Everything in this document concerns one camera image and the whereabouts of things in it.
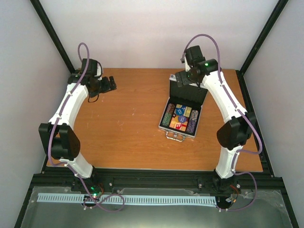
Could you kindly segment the blue playing card deck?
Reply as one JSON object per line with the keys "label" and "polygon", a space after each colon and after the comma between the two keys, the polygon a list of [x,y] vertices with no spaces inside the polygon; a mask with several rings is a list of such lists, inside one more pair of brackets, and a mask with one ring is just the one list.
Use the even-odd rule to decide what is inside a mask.
{"label": "blue playing card deck", "polygon": [[181,105],[181,104],[177,104],[176,107],[180,108],[180,107],[185,107],[185,113],[184,113],[184,116],[185,117],[190,117],[190,114],[191,114],[191,111],[192,111],[192,108],[189,107],[189,106],[185,106],[185,105]]}

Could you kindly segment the aluminium poker case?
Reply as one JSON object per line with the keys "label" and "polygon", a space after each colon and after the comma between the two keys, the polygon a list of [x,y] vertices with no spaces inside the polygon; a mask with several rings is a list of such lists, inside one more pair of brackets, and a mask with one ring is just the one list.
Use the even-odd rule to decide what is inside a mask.
{"label": "aluminium poker case", "polygon": [[159,123],[167,139],[182,142],[195,138],[207,92],[196,83],[179,87],[176,76],[170,75],[169,97]]}

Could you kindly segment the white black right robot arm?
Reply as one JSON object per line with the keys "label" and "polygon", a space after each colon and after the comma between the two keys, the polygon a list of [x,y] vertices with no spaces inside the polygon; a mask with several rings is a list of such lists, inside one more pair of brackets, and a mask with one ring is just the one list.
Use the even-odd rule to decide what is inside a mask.
{"label": "white black right robot arm", "polygon": [[175,74],[179,87],[196,84],[205,87],[216,102],[224,124],[217,131],[221,146],[218,164],[212,178],[217,192],[229,188],[236,173],[236,163],[240,153],[252,133],[256,117],[249,113],[236,99],[222,73],[219,60],[207,60],[199,46],[188,47],[181,62],[185,69]]}

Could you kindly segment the blue dealer button stack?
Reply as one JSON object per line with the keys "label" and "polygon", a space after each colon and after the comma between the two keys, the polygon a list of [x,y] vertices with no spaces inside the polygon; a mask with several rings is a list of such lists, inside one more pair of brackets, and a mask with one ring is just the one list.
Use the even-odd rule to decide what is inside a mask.
{"label": "blue dealer button stack", "polygon": [[185,107],[176,107],[175,110],[174,110],[174,113],[177,115],[177,116],[181,116],[181,115],[184,115],[185,113]]}

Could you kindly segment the brown poker chip stack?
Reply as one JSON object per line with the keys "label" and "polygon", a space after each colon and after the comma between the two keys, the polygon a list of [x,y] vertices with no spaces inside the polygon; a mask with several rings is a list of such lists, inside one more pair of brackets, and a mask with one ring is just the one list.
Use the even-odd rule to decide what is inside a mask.
{"label": "brown poker chip stack", "polygon": [[172,115],[173,112],[174,112],[174,108],[175,108],[174,104],[171,104],[171,103],[168,104],[167,109],[166,109],[166,113]]}

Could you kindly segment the grey poker chip stack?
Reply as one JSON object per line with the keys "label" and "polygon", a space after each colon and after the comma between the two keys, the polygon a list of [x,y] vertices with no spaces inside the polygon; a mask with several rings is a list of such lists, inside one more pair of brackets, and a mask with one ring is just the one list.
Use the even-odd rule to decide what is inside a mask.
{"label": "grey poker chip stack", "polygon": [[197,110],[193,110],[190,115],[190,121],[197,121],[199,112]]}

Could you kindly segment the red playing card deck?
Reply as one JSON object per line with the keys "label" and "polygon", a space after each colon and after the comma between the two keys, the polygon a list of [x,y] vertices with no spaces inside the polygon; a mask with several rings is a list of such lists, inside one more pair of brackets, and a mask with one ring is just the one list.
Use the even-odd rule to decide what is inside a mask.
{"label": "red playing card deck", "polygon": [[178,119],[172,118],[169,127],[175,130],[185,132],[187,129],[188,120],[180,122]]}

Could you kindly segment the green poker chip stack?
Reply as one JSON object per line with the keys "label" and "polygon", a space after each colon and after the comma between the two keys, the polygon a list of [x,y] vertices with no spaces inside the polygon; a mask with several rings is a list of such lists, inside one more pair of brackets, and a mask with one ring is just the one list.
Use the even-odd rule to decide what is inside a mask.
{"label": "green poker chip stack", "polygon": [[169,124],[170,124],[171,117],[172,117],[171,113],[165,113],[165,115],[162,119],[161,125],[165,126],[165,127],[168,127]]}

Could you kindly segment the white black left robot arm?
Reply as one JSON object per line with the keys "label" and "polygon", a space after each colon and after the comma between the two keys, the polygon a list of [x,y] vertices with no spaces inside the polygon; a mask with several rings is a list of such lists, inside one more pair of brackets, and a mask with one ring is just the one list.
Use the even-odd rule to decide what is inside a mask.
{"label": "white black left robot arm", "polygon": [[103,76],[101,64],[94,59],[82,60],[82,66],[68,78],[66,93],[55,114],[47,123],[40,124],[38,132],[49,163],[69,167],[82,178],[88,191],[98,188],[99,179],[92,175],[93,166],[80,152],[81,143],[74,132],[74,124],[84,101],[94,103],[100,94],[117,88],[113,76]]}

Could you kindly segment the purple dealer button disc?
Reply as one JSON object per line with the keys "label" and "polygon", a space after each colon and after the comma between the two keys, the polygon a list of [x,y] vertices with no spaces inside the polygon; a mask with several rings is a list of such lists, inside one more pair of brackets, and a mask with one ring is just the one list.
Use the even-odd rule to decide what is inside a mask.
{"label": "purple dealer button disc", "polygon": [[179,122],[179,123],[185,123],[185,122],[187,122],[187,121],[188,121],[188,118],[187,118],[187,117],[185,117],[185,116],[183,116],[183,115],[178,116],[178,122]]}

